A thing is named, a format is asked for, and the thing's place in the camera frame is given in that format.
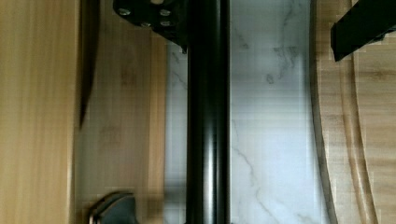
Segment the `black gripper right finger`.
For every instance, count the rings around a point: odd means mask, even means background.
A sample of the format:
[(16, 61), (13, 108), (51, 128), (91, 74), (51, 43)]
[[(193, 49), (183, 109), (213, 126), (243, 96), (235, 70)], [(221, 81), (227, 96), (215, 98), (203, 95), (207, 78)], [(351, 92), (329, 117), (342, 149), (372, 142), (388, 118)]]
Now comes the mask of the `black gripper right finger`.
[(396, 0), (358, 0), (331, 29), (331, 48), (339, 62), (364, 45), (395, 31)]

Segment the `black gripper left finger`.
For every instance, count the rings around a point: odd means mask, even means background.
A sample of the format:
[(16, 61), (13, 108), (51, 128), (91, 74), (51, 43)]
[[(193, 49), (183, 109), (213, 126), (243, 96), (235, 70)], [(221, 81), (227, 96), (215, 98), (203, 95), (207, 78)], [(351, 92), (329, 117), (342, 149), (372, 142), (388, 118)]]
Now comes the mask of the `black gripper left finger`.
[(188, 3), (189, 0), (113, 0), (113, 9), (129, 23), (151, 28), (186, 53)]

